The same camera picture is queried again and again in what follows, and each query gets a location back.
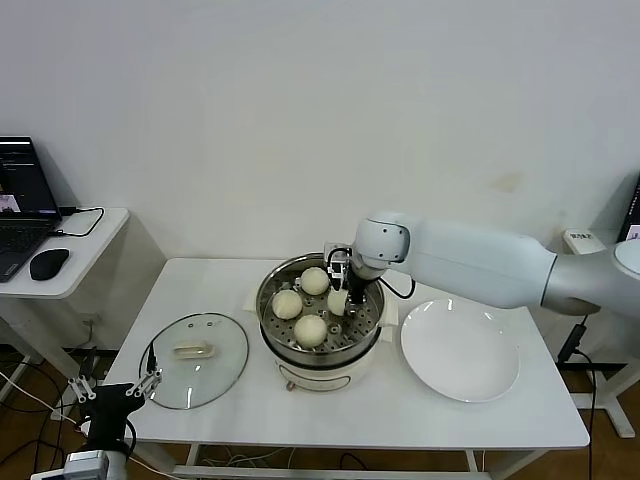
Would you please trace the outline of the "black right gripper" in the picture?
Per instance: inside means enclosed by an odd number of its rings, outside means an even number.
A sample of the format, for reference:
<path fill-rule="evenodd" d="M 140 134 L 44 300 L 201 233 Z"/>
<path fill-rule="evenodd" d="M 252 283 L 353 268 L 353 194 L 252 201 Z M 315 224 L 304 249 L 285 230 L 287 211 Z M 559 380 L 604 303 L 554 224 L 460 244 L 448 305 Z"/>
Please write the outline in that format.
<path fill-rule="evenodd" d="M 354 305 L 362 305 L 366 300 L 366 286 L 376 281 L 378 269 L 364 263 L 362 257 L 350 258 L 349 270 L 349 301 Z M 330 266 L 330 285 L 334 291 L 344 288 L 345 266 Z"/>

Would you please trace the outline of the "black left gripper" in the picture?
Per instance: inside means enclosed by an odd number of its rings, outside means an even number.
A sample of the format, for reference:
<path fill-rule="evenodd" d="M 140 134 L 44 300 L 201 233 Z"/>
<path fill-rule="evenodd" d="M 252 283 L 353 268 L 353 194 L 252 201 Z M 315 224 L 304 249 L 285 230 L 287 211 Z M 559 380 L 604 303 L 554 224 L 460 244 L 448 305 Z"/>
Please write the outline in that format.
<path fill-rule="evenodd" d="M 68 386 L 79 403 L 86 403 L 90 426 L 83 450 L 130 450 L 124 441 L 128 416 L 143 406 L 143 398 L 151 398 L 162 381 L 154 344 L 146 350 L 146 363 L 139 380 L 132 383 L 98 386 L 93 371 L 97 360 L 91 349 Z"/>

